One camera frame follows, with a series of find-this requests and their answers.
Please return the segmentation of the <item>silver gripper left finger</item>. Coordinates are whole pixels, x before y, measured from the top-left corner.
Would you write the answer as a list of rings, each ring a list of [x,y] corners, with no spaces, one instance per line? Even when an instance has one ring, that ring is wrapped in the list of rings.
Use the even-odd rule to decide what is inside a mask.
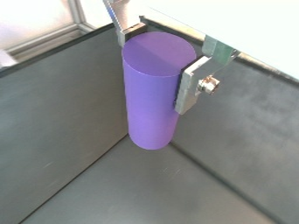
[[[147,32],[147,24],[142,22],[134,0],[103,0],[103,3],[116,27],[118,43],[124,46],[132,37]]]

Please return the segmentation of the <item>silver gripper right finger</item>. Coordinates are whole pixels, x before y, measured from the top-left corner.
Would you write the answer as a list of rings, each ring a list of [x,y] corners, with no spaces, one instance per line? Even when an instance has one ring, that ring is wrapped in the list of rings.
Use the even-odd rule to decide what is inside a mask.
[[[200,93],[212,95],[220,81],[214,74],[239,56],[239,50],[206,36],[202,46],[202,56],[182,70],[175,99],[175,111],[183,115],[196,104]]]

